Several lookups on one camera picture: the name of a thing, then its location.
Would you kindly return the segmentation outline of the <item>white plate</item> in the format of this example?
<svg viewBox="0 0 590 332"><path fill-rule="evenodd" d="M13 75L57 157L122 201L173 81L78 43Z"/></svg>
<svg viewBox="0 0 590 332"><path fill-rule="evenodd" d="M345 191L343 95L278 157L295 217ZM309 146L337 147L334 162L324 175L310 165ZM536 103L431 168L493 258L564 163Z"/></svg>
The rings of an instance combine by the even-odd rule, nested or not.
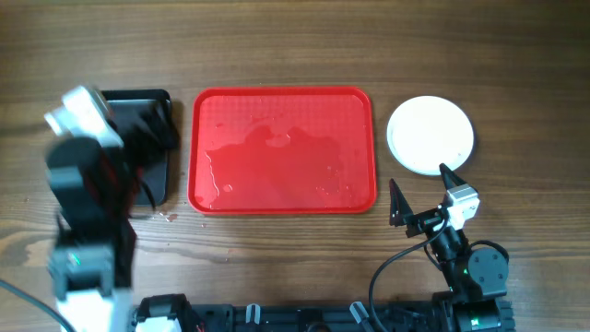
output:
<svg viewBox="0 0 590 332"><path fill-rule="evenodd" d="M455 103L436 96L418 96L393 111L386 142L406 169L439 176L442 163L454 171L469 159L476 135L466 113Z"/></svg>

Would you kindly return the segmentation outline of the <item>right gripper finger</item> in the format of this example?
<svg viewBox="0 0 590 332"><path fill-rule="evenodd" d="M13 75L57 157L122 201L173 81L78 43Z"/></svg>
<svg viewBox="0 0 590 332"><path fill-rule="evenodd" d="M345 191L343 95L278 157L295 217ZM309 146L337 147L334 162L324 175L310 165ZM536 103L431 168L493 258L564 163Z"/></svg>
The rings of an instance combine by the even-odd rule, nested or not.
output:
<svg viewBox="0 0 590 332"><path fill-rule="evenodd" d="M391 198L389 224L395 227L407 225L414 216L414 212L394 179L389 181L389 189Z"/></svg>
<svg viewBox="0 0 590 332"><path fill-rule="evenodd" d="M453 172L445 163L439 165L443 185L446 190L466 184L466 181Z"/></svg>

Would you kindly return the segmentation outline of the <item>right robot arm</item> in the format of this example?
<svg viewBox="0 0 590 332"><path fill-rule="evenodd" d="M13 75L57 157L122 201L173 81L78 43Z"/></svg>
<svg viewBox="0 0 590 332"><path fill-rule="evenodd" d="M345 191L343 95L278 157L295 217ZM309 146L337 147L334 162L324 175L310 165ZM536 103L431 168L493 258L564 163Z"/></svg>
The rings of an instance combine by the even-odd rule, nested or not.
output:
<svg viewBox="0 0 590 332"><path fill-rule="evenodd" d="M426 237L420 247L448 286L431 302L441 331L514 331L512 305L502 299L507 294L509 254L492 241L467 239L464 227L478 211L478 190L443 163L440 174L446 189L442 203L420 213L413 212L391 180L389 223L404 227L408 238Z"/></svg>

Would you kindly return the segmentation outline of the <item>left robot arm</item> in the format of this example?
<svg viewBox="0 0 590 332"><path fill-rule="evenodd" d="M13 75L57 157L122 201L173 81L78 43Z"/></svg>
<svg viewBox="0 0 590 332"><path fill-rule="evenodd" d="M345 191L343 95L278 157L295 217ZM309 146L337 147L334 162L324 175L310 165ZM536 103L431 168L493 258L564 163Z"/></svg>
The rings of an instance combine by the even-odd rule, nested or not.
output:
<svg viewBox="0 0 590 332"><path fill-rule="evenodd" d="M133 134L107 147L93 137L69 137L47 153L59 203L48 270L66 331L129 329L136 248L130 211L145 186L143 169L167 150L148 134Z"/></svg>

